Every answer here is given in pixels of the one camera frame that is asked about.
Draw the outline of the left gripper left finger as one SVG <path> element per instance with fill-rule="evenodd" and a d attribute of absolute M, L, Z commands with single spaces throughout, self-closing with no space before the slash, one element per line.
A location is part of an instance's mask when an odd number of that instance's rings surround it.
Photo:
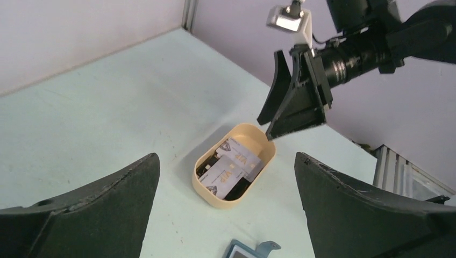
<path fill-rule="evenodd" d="M 160 177 L 150 153 L 29 207 L 1 210 L 1 257 L 139 257 Z"/>

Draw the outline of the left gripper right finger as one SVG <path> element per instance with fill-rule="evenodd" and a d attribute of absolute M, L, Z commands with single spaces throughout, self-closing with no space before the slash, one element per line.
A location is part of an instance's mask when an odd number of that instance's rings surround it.
<path fill-rule="evenodd" d="M 315 257 L 455 257 L 455 207 L 379 189 L 306 153 L 294 169 Z"/>

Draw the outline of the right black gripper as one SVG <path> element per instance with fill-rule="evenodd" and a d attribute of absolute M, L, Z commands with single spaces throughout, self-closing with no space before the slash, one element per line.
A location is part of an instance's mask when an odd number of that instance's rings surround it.
<path fill-rule="evenodd" d="M 268 124 L 268 140 L 326 123 L 325 111 L 332 108 L 333 96 L 318 50 L 296 44 L 290 50 L 292 75 L 283 50 L 274 52 L 274 79 L 257 118 Z"/>

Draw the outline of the beige oval tray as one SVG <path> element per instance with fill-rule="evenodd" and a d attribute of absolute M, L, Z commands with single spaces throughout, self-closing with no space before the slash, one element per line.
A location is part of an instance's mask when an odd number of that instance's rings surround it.
<path fill-rule="evenodd" d="M 195 163 L 194 190 L 211 206 L 236 206 L 275 158 L 276 146 L 258 127 L 236 125 Z"/>

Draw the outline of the black card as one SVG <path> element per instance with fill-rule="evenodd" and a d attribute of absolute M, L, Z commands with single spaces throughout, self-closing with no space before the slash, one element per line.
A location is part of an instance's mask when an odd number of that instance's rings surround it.
<path fill-rule="evenodd" d="M 205 174 L 208 171 L 208 169 L 212 165 L 214 165 L 219 159 L 220 159 L 220 157 L 217 157 L 216 155 L 212 155 L 196 165 L 195 173 L 196 173 L 198 181 L 199 181 L 200 177 L 203 174 Z M 248 189 L 250 184 L 251 183 L 246 178 L 243 177 L 223 200 L 234 201 L 234 200 L 240 198 L 243 195 L 243 193 Z"/>

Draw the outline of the white VIP card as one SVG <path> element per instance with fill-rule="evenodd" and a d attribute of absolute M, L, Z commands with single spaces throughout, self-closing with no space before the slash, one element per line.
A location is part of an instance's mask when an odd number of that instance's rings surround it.
<path fill-rule="evenodd" d="M 232 137 L 227 138 L 215 150 L 218 157 L 227 156 L 245 173 L 244 178 L 253 182 L 264 168 L 263 161 Z"/>
<path fill-rule="evenodd" d="M 200 177 L 199 181 L 217 198 L 225 199 L 244 175 L 244 171 L 224 155 Z"/>

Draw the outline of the blue card holder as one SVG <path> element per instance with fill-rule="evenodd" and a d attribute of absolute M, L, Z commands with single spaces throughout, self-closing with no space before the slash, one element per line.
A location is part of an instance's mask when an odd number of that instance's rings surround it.
<path fill-rule="evenodd" d="M 268 258 L 274 250 L 280 250 L 281 246 L 274 241 L 262 242 L 253 249 L 237 239 L 233 239 L 227 247 L 224 258 Z"/>

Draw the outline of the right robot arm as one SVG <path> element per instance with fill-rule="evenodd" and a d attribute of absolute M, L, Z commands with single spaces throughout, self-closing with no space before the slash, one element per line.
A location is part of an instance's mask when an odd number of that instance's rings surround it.
<path fill-rule="evenodd" d="M 312 45 L 312 15 L 302 4 L 277 5 L 266 21 L 295 38 L 291 67 L 283 51 L 274 53 L 273 83 L 257 118 L 270 141 L 325 124 L 332 88 L 369 71 L 392 74 L 410 56 L 455 63 L 455 1 L 432 1 L 406 21 L 395 1 L 328 1 L 338 34 L 322 49 Z"/>

